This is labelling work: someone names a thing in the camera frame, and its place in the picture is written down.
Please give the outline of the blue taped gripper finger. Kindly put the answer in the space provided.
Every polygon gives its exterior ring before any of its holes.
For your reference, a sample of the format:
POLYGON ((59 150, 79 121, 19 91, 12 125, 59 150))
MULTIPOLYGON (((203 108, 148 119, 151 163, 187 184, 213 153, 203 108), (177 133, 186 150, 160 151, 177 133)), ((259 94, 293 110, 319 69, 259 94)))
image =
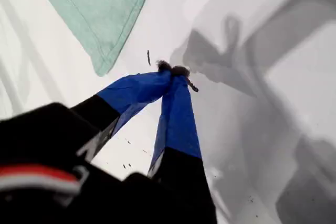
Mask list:
POLYGON ((217 223, 206 180, 185 67, 160 65, 171 83, 162 97, 149 175, 163 190, 173 223, 217 223))
POLYGON ((171 84, 172 67, 159 61, 156 72, 128 75, 71 108, 98 134, 77 151, 91 161, 133 116, 163 96, 171 84))

